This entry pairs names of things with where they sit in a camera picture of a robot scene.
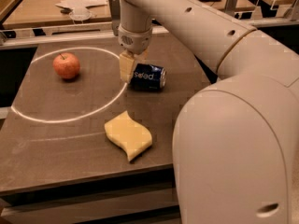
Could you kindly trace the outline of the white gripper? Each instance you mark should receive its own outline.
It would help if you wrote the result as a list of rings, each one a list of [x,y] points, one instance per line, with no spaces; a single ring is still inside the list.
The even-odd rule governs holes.
[[[121,25],[118,29],[118,41],[126,50],[120,54],[121,80],[130,83],[135,63],[144,63],[148,57],[147,48],[150,45],[152,28],[142,33],[134,33],[124,29]]]

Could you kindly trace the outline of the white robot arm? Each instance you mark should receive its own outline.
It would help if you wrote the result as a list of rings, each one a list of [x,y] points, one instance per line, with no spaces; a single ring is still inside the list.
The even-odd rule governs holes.
[[[153,18],[218,75],[181,109],[173,165],[182,224],[291,224],[298,56],[196,0],[121,0],[122,34]]]

